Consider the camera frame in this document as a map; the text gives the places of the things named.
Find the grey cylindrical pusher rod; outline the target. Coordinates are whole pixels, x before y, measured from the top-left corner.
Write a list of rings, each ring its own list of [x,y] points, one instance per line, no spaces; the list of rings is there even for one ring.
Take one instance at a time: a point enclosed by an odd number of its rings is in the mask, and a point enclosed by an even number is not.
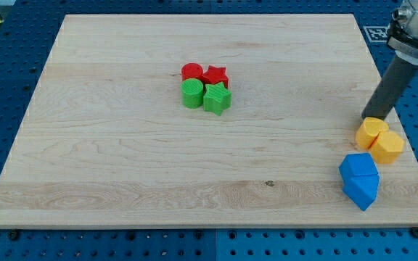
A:
[[[418,71],[418,59],[401,51],[396,54],[385,71],[361,113],[361,117],[384,120]]]

